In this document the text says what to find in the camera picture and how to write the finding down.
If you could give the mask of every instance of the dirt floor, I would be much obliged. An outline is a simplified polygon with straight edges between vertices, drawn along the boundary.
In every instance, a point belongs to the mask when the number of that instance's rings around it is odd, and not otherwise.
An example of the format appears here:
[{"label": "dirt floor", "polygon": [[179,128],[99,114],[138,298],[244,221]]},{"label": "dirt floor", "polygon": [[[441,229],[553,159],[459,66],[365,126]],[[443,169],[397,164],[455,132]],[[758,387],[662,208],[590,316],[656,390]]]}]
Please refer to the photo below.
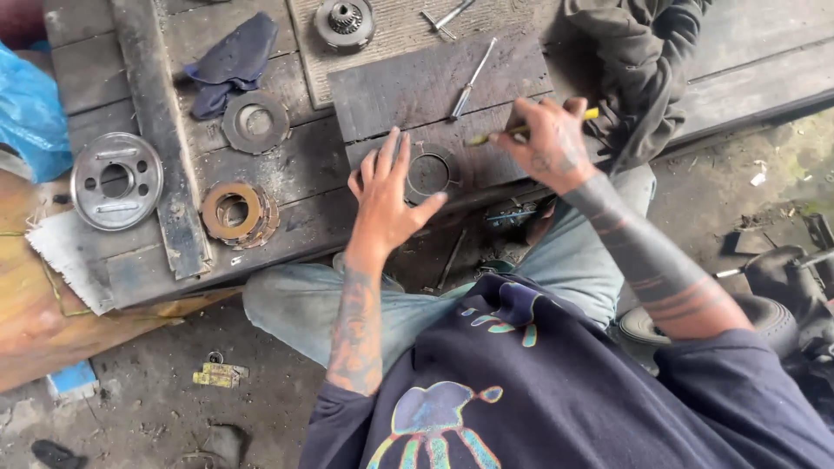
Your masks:
[{"label": "dirt floor", "polygon": [[[750,181],[762,170],[758,161],[767,167],[766,181],[754,187]],[[834,181],[834,109],[653,166],[658,188],[649,218],[706,270],[737,267],[745,258],[721,252],[742,214],[773,209],[764,223],[790,223],[798,211],[783,218],[791,212],[780,209],[794,199],[802,200],[800,208],[831,210],[825,201],[834,200],[834,182],[828,182]],[[445,290],[465,281],[477,260],[506,254],[484,240],[494,222],[475,218],[468,220]],[[459,225],[409,242],[391,263],[393,273],[410,291],[436,289],[461,230]],[[417,259],[432,266],[424,277],[408,269]],[[730,279],[727,288],[744,285]],[[625,292],[621,307],[630,304]],[[213,350],[227,363],[250,369],[239,388],[191,382]],[[42,467],[29,450],[41,438],[87,456],[91,468],[167,468],[196,450],[213,423],[235,424],[248,434],[241,467],[296,467],[324,378],[321,366],[251,326],[239,297],[92,363],[102,391],[86,401],[55,406],[43,381],[0,395],[0,468]]]}]

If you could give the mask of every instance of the hand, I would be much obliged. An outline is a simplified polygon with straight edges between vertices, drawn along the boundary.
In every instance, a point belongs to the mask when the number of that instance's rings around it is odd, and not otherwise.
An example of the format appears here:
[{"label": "hand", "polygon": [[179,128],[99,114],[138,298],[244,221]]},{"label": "hand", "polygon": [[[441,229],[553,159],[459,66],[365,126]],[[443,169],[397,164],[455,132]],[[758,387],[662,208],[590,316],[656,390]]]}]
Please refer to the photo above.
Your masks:
[{"label": "hand", "polygon": [[403,196],[411,160],[411,138],[408,134],[403,135],[392,168],[398,135],[399,129],[391,129],[382,149],[368,153],[362,161],[361,171],[354,171],[348,178],[348,187],[359,201],[359,213],[346,254],[354,248],[361,251],[362,257],[369,256],[384,263],[392,250],[423,228],[446,202],[446,193],[439,192],[413,209],[405,204]]},{"label": "hand", "polygon": [[521,143],[502,132],[490,135],[490,142],[510,152],[530,177],[562,195],[599,173],[588,159],[582,139],[582,120],[587,107],[584,98],[568,99],[564,107],[550,98],[538,104],[518,98],[513,110],[530,126],[530,140]]}]

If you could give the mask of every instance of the black tire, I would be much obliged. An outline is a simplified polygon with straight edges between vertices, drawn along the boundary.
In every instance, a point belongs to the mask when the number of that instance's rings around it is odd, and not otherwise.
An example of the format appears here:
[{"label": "black tire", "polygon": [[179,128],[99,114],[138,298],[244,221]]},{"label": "black tire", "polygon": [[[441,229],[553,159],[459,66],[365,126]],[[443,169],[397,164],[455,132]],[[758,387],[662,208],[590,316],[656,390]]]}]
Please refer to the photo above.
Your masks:
[{"label": "black tire", "polygon": [[[756,332],[780,358],[798,346],[799,327],[790,311],[780,303],[755,295],[732,296],[753,323]],[[655,323],[641,306],[620,319],[620,332],[634,342],[649,345],[669,345],[671,340],[655,328]]]}]

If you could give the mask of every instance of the tattooed arm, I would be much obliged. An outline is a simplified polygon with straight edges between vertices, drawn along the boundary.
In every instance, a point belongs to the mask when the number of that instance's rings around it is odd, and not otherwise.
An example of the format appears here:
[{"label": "tattooed arm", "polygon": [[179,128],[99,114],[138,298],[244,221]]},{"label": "tattooed arm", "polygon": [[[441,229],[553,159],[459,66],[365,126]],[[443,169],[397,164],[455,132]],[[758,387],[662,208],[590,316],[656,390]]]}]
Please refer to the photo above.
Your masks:
[{"label": "tattooed arm", "polygon": [[596,229],[603,245],[643,307],[673,340],[709,338],[729,329],[752,329],[736,302],[653,224],[629,208],[608,178],[588,160],[582,139],[587,102],[562,108],[546,98],[515,101],[530,126],[530,140],[490,136],[534,179],[548,184]]},{"label": "tattooed arm", "polygon": [[379,282],[385,259],[446,201],[446,194],[438,193],[413,209],[405,204],[411,139],[403,134],[392,168],[398,136],[399,129],[391,129],[379,153],[371,151],[361,170],[351,173],[348,179],[348,186],[359,201],[359,212],[344,252],[344,288],[333,324],[325,379],[365,396],[374,394],[382,381]]}]

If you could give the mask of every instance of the light blue jeans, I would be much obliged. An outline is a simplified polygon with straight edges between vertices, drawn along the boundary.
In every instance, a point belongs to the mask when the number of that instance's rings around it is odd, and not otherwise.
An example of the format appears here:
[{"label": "light blue jeans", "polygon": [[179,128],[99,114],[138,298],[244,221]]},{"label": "light blue jeans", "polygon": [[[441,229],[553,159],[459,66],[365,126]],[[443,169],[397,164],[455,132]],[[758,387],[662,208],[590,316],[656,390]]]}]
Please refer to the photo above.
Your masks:
[{"label": "light blue jeans", "polygon": [[[620,196],[646,215],[655,193],[648,165],[611,179]],[[559,207],[555,216],[559,216]],[[606,328],[614,319],[623,275],[590,222],[575,209],[558,219],[513,272],[578,305]],[[456,297],[383,291],[382,356],[387,371],[415,337],[451,311]],[[284,264],[252,275],[244,289],[244,309],[252,324],[327,365],[331,325],[339,312],[342,275],[325,265]]]}]

